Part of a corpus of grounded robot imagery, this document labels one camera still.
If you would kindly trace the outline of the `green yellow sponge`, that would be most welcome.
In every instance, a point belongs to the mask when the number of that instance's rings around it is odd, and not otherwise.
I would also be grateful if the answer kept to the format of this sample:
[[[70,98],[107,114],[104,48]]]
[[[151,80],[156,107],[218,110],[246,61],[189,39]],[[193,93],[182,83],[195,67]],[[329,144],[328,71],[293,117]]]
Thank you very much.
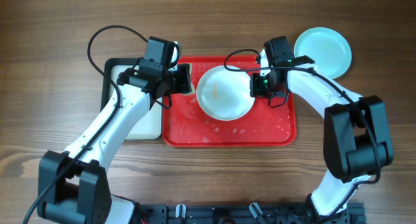
[[[189,84],[190,84],[190,92],[187,95],[194,95],[196,93],[196,89],[192,81],[192,64],[189,64]]]

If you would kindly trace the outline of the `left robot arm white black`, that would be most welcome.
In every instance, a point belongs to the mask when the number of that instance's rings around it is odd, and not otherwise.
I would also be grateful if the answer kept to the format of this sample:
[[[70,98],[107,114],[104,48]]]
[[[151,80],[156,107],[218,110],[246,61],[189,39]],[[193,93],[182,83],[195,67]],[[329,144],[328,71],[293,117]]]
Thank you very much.
[[[163,97],[191,91],[189,65],[176,42],[151,37],[145,55],[121,72],[112,99],[85,132],[39,163],[30,211],[55,223],[140,223],[140,205],[112,195],[107,172],[127,135]]]

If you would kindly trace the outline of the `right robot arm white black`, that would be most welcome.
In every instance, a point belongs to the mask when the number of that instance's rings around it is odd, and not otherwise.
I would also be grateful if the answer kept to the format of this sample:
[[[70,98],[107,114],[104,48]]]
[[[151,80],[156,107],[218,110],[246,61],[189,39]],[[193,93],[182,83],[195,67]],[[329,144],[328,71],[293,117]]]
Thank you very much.
[[[363,97],[327,77],[308,56],[295,56],[285,36],[273,38],[257,54],[250,81],[253,97],[287,99],[293,93],[324,120],[323,155],[327,167],[307,198],[316,222],[338,218],[364,184],[376,184],[393,162],[393,146],[384,102]]]

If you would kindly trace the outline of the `light green plate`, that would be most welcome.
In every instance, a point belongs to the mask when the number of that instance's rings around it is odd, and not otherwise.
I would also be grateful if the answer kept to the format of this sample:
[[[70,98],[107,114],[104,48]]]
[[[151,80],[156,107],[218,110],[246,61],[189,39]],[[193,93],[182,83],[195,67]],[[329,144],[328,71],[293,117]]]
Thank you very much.
[[[352,50],[337,31],[315,27],[299,35],[294,45],[295,56],[306,55],[331,79],[343,76],[352,63]]]

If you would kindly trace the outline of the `white plate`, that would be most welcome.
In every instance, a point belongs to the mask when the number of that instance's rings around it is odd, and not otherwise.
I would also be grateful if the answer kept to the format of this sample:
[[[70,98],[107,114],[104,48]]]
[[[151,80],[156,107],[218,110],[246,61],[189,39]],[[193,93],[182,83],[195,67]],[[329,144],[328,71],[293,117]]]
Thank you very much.
[[[250,95],[250,76],[234,66],[206,71],[198,81],[196,98],[208,116],[220,121],[243,117],[255,102]]]

